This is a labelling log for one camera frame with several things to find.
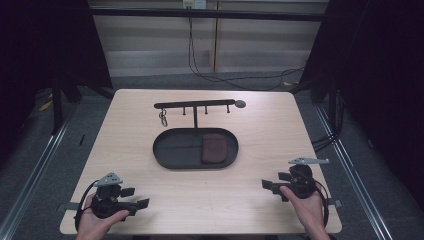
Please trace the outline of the dark curtain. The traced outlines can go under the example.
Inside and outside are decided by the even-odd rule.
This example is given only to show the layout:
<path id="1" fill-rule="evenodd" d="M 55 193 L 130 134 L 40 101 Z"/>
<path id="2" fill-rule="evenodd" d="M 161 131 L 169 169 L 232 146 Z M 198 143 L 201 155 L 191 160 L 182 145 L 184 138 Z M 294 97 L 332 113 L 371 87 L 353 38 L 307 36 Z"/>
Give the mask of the dark curtain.
<path id="1" fill-rule="evenodd" d="M 424 0 L 328 0 L 301 77 L 336 87 L 424 209 Z"/>
<path id="2" fill-rule="evenodd" d="M 78 85 L 110 88 L 88 0 L 0 0 L 0 166 L 8 161 L 36 92 Z"/>

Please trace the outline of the black key rack with tray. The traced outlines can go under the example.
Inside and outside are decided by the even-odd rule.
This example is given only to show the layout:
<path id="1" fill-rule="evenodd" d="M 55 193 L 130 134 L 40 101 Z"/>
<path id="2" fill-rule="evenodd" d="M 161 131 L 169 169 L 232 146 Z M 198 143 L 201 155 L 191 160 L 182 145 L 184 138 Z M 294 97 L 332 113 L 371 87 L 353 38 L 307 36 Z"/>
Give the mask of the black key rack with tray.
<path id="1" fill-rule="evenodd" d="M 186 109 L 193 111 L 192 128 L 171 128 L 160 133 L 153 143 L 153 154 L 156 161 L 164 168 L 171 170 L 203 170 L 203 169 L 223 169 L 233 164 L 239 151 L 239 143 L 236 136 L 229 130 L 223 128 L 209 127 L 200 128 L 198 126 L 198 108 L 202 107 L 205 114 L 208 114 L 209 107 L 225 106 L 226 112 L 230 112 L 230 106 L 244 108 L 246 102 L 243 100 L 222 99 L 222 100 L 202 100 L 183 102 L 155 103 L 154 108 L 175 109 L 181 108 L 183 115 Z M 205 164 L 202 162 L 202 138 L 206 134 L 220 134 L 227 140 L 227 157 L 218 164 Z"/>

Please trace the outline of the person's left hand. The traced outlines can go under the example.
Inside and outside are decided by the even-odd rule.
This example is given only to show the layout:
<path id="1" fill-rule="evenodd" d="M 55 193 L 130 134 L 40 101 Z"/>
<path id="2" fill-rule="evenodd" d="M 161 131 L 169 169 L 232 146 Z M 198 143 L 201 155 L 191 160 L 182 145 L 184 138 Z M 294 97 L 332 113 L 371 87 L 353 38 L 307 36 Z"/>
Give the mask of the person's left hand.
<path id="1" fill-rule="evenodd" d="M 90 208 L 94 196 L 95 194 L 90 194 L 86 198 L 76 240 L 103 240 L 114 224 L 122 221 L 129 215 L 128 210 L 121 210 L 108 218 L 98 218 Z"/>

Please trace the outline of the person's right hand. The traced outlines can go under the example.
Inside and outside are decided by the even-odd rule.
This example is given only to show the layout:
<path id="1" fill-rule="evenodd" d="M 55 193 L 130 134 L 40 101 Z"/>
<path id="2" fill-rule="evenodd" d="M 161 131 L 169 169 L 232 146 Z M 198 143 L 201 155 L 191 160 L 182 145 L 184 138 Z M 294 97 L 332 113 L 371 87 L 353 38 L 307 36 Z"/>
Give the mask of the person's right hand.
<path id="1" fill-rule="evenodd" d="M 288 187 L 282 186 L 280 191 L 292 203 L 295 213 L 310 240 L 330 240 L 325 229 L 322 199 L 317 191 L 306 198 L 298 198 Z"/>

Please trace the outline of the metal floor rail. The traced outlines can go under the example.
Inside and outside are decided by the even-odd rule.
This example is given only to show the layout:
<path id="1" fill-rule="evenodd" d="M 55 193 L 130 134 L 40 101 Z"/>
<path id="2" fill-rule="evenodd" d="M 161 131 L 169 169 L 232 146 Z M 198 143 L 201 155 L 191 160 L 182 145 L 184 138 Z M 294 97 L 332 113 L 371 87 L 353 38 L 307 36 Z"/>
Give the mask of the metal floor rail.
<path id="1" fill-rule="evenodd" d="M 322 106 L 318 106 L 316 108 L 316 112 L 326 134 L 332 140 L 332 146 L 336 152 L 337 158 L 342 165 L 377 238 L 379 240 L 394 240 L 381 212 L 375 205 L 361 177 L 359 176 L 344 144 L 339 138 L 335 137 L 335 134 L 330 127 L 329 116 L 325 109 Z"/>
<path id="2" fill-rule="evenodd" d="M 23 189 L 20 191 L 16 202 L 8 211 L 4 221 L 0 225 L 0 240 L 12 240 L 13 236 L 38 188 L 45 172 L 47 171 L 53 156 L 55 155 L 62 139 L 67 131 L 70 120 L 73 118 L 77 107 L 73 106 L 58 130 L 49 138 L 49 141 L 39 157 L 35 169 L 29 175 Z"/>

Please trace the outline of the black stand leg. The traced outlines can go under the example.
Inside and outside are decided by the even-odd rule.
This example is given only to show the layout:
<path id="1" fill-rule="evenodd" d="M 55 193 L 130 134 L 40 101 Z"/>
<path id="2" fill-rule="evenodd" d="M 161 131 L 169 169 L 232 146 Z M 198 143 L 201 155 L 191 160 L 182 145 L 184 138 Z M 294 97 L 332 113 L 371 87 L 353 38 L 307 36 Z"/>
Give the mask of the black stand leg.
<path id="1" fill-rule="evenodd" d="M 63 120 L 63 108 L 62 108 L 62 93 L 59 86 L 52 88 L 52 103 L 53 103 L 53 115 L 54 115 L 54 125 L 53 125 L 53 134 L 56 134 L 61 128 Z"/>

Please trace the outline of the white wall socket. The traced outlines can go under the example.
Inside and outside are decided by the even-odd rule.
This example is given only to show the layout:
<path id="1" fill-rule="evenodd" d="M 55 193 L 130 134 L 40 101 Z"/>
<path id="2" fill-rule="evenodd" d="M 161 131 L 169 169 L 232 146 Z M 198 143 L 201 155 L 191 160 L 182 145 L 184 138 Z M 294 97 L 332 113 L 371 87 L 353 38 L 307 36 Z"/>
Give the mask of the white wall socket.
<path id="1" fill-rule="evenodd" d="M 205 10 L 207 8 L 206 0 L 182 0 L 184 9 L 200 9 Z"/>

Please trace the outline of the black horizontal frame bar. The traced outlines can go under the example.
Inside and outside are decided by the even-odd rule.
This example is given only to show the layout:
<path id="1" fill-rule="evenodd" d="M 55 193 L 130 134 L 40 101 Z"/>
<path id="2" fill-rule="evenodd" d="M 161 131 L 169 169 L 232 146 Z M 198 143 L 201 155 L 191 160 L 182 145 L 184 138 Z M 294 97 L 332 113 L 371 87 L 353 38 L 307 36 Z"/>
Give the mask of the black horizontal frame bar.
<path id="1" fill-rule="evenodd" d="M 92 15 L 102 16 L 137 16 L 137 17 L 187 17 L 214 19 L 247 19 L 247 20 L 277 20 L 321 22 L 327 19 L 325 14 L 315 13 L 282 13 L 282 12 L 252 12 L 227 10 L 184 10 L 184 9 L 144 9 L 144 8 L 108 8 L 93 7 L 89 9 Z"/>

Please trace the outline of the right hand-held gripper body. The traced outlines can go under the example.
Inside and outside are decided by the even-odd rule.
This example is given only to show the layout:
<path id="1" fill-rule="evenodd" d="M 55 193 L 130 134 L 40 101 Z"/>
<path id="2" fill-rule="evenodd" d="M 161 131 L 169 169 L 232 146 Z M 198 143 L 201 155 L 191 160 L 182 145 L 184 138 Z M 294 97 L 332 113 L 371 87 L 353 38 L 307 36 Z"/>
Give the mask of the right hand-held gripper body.
<path id="1" fill-rule="evenodd" d="M 311 170 L 313 164 L 328 164 L 328 159 L 314 159 L 299 157 L 289 160 L 290 167 L 288 173 L 292 176 L 290 181 L 283 181 L 282 183 L 274 183 L 273 194 L 280 195 L 283 202 L 288 199 L 280 191 L 281 186 L 288 187 L 298 198 L 306 199 L 310 197 L 316 190 L 315 179 Z"/>

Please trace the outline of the brown zip pouch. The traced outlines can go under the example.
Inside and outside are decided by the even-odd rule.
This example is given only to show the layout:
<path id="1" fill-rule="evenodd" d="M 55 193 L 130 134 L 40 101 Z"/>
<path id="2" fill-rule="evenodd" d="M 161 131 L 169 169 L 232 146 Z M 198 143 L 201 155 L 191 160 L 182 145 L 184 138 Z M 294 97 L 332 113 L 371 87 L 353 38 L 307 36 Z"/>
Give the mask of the brown zip pouch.
<path id="1" fill-rule="evenodd" d="M 220 134 L 206 134 L 202 138 L 202 157 L 205 164 L 218 164 L 227 157 L 227 140 Z"/>

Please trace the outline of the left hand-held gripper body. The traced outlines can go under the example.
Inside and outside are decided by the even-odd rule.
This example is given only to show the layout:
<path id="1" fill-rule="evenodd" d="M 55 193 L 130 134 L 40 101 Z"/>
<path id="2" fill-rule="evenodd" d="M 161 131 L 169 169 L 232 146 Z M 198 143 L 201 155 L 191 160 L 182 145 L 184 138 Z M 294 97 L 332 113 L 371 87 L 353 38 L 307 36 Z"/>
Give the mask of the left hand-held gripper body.
<path id="1" fill-rule="evenodd" d="M 101 219 L 108 218 L 121 210 L 128 210 L 130 216 L 134 216 L 139 210 L 134 202 L 120 202 L 121 184 L 123 180 L 114 172 L 110 172 L 94 183 L 96 187 L 95 197 L 92 200 L 91 209 Z"/>

